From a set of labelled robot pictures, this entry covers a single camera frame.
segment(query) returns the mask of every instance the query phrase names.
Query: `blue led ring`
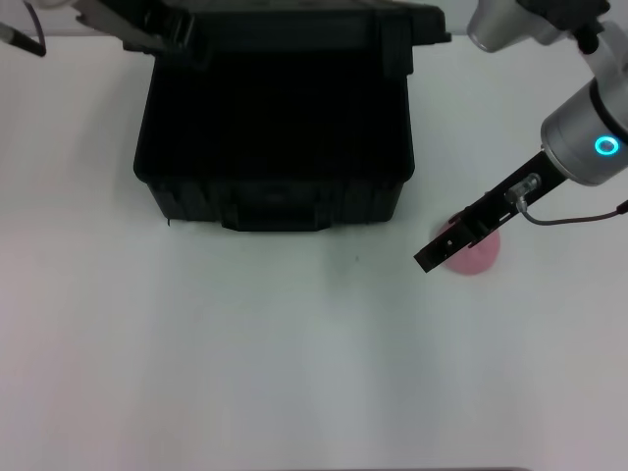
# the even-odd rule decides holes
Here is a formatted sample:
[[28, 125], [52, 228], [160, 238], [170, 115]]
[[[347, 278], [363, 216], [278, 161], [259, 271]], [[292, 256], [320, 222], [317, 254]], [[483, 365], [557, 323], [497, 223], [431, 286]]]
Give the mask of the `blue led ring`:
[[619, 141], [610, 135], [603, 135], [596, 140], [596, 151], [604, 157], [615, 155], [619, 151]]

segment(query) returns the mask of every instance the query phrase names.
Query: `black plastic case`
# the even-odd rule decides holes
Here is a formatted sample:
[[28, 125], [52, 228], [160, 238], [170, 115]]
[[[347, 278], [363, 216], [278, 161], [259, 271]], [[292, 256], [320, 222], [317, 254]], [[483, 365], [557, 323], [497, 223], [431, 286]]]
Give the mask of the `black plastic case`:
[[206, 70], [157, 59], [135, 156], [164, 216], [236, 231], [388, 221], [414, 172], [412, 46], [434, 7], [212, 13]]

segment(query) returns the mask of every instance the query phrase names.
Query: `pink object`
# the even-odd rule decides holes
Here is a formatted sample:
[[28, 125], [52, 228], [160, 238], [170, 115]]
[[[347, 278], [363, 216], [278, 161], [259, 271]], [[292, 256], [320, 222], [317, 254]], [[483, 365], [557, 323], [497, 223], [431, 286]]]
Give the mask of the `pink object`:
[[[439, 231], [444, 233], [451, 224], [447, 223]], [[499, 232], [487, 236], [484, 240], [472, 248], [463, 248], [445, 261], [445, 265], [460, 275], [478, 275], [489, 270], [496, 262], [501, 247]]]

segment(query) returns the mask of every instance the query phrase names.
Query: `white table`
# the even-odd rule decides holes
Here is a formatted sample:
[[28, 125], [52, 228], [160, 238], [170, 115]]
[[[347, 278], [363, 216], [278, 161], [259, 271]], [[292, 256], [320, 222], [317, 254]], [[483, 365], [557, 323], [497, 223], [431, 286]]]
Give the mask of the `white table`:
[[151, 60], [50, 50], [0, 48], [0, 468], [628, 468], [628, 220], [517, 218], [475, 278], [412, 259], [538, 152], [590, 78], [573, 44], [416, 49], [394, 219], [312, 235], [169, 228], [131, 168]]

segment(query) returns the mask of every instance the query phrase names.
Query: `wire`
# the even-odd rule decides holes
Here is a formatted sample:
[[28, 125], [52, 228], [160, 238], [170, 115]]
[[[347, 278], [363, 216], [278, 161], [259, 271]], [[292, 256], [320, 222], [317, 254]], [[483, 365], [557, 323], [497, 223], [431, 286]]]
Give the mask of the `wire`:
[[26, 34], [21, 31], [18, 31], [14, 27], [5, 25], [4, 23], [0, 23], [0, 41], [6, 42], [18, 49], [22, 49], [23, 51], [29, 52], [30, 54], [34, 54], [35, 56], [43, 57], [46, 55], [46, 38], [43, 34], [43, 28], [41, 27], [41, 22], [35, 13], [35, 10], [32, 8], [28, 2], [24, 2], [26, 5], [26, 9], [32, 18], [32, 22], [37, 31], [37, 37], [39, 42], [31, 39]]
[[603, 221], [605, 219], [619, 216], [619, 213], [617, 211], [613, 211], [612, 213], [601, 214], [599, 216], [591, 216], [588, 218], [557, 219], [555, 221], [539, 221], [538, 219], [530, 216], [528, 211], [521, 211], [521, 215], [532, 224], [536, 224], [537, 226], [561, 226], [563, 224], [594, 223], [597, 221]]
[[43, 33], [43, 27], [41, 27], [41, 21], [39, 20], [39, 16], [37, 15], [37, 12], [35, 12], [35, 9], [32, 8], [32, 5], [30, 5], [28, 2], [24, 2], [24, 4], [26, 6], [26, 9], [28, 10], [30, 18], [32, 19], [32, 24], [35, 26], [37, 39], [39, 39], [39, 44], [41, 45], [41, 47], [43, 47], [43, 54], [45, 55], [47, 52], [46, 36]]

